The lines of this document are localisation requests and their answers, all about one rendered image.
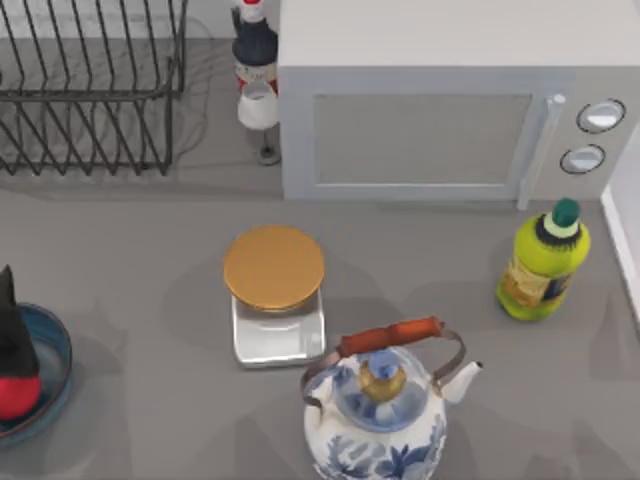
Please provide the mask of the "blue bowl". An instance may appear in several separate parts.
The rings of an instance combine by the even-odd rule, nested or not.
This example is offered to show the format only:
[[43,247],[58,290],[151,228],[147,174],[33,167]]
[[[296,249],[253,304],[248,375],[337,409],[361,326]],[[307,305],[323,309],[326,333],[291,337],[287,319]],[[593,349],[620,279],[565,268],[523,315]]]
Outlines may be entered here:
[[42,390],[28,414],[0,420],[0,450],[42,433],[64,410],[73,386],[73,348],[69,332],[53,312],[19,303],[23,321],[40,363]]

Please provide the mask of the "pale microwave oven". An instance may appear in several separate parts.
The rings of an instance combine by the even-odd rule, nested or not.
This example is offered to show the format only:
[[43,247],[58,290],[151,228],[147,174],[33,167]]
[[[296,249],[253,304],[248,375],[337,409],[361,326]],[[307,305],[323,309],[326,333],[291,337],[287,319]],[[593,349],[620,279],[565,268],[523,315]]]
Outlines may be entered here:
[[596,200],[640,121],[640,0],[281,0],[288,199]]

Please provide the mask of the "red apple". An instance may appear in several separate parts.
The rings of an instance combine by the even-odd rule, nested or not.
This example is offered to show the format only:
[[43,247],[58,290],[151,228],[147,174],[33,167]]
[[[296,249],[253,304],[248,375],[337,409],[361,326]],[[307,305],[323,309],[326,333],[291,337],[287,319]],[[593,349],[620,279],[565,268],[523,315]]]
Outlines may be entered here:
[[9,421],[29,413],[41,393],[39,375],[0,377],[0,420]]

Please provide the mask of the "small microwave knob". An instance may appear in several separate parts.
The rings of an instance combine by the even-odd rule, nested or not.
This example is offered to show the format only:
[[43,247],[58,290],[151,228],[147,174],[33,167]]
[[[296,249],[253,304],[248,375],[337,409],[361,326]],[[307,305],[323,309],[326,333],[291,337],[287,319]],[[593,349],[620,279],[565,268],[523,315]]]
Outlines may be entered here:
[[583,175],[597,169],[605,160],[605,151],[594,144],[567,150],[560,159],[561,169],[570,175]]

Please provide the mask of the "kitchen scale with golden plate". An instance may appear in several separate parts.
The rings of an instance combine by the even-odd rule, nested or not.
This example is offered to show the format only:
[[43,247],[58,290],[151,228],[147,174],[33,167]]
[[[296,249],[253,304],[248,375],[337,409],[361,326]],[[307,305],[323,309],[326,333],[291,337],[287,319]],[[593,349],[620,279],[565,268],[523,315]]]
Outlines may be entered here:
[[240,365],[300,365],[325,352],[324,276],[321,247],[293,226],[256,226],[229,245],[223,277]]

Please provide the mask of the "microwave oven door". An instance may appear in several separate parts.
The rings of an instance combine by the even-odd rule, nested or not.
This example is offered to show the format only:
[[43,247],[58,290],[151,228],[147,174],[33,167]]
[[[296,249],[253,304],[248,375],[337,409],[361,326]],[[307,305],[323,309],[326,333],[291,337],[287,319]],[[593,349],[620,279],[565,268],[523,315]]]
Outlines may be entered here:
[[574,74],[554,67],[284,67],[289,199],[515,201]]

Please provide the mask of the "white wine glass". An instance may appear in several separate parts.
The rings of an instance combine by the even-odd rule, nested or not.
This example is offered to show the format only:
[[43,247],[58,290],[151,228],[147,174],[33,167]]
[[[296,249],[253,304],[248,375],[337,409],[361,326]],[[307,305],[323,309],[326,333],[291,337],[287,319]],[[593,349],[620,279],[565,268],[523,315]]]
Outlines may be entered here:
[[247,83],[241,89],[237,117],[246,129],[261,135],[258,163],[262,166],[277,164],[280,156],[268,138],[269,131],[279,124],[278,98],[271,85],[263,80]]

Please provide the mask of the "dark bottle with red cap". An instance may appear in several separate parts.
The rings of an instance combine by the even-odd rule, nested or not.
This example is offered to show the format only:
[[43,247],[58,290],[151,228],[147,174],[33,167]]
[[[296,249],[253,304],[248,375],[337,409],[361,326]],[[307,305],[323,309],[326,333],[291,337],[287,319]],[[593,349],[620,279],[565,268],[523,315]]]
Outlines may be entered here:
[[231,15],[236,34],[232,54],[239,89],[264,81],[278,93],[279,36],[268,23],[264,0],[234,0]]

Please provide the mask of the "blue and white teapot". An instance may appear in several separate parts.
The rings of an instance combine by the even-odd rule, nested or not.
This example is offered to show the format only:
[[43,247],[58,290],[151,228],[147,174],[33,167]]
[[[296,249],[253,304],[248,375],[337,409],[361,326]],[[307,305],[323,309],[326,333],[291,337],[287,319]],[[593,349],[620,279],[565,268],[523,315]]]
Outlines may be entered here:
[[322,480],[431,480],[447,412],[482,370],[435,316],[341,338],[300,382],[304,436]]

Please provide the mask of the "green bottle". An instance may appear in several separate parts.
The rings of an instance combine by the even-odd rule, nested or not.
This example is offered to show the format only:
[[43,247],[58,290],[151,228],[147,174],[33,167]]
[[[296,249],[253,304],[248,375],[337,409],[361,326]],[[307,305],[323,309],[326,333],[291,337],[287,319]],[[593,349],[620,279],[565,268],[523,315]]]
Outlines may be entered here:
[[520,321],[538,321],[556,311],[591,248],[579,203],[557,201],[517,230],[512,254],[496,286],[503,310]]

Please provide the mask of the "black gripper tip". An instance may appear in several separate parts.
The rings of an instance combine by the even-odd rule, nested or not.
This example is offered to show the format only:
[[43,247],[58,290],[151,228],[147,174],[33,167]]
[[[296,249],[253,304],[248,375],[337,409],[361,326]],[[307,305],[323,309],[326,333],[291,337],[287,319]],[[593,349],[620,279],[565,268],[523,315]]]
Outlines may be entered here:
[[0,271],[0,377],[29,378],[40,373],[39,361],[15,298],[9,265]]

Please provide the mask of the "large microwave knob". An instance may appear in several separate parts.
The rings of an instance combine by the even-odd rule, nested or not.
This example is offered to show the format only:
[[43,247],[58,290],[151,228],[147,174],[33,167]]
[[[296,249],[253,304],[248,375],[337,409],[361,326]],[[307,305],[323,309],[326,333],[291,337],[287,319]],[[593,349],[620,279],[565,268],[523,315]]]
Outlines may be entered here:
[[607,99],[585,105],[577,115],[578,128],[596,135],[614,129],[626,116],[625,105],[617,99]]

